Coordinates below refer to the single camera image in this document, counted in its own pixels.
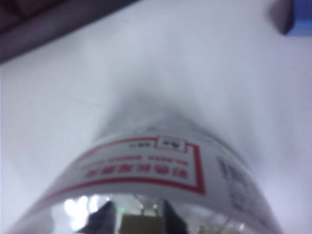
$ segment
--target bottle label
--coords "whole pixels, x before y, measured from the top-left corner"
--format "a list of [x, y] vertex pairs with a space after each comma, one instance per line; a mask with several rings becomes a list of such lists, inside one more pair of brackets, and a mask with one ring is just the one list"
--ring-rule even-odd
[[99, 144], [75, 160], [31, 212], [94, 193], [180, 200], [221, 212], [261, 233], [280, 233], [248, 170], [212, 142], [143, 134]]

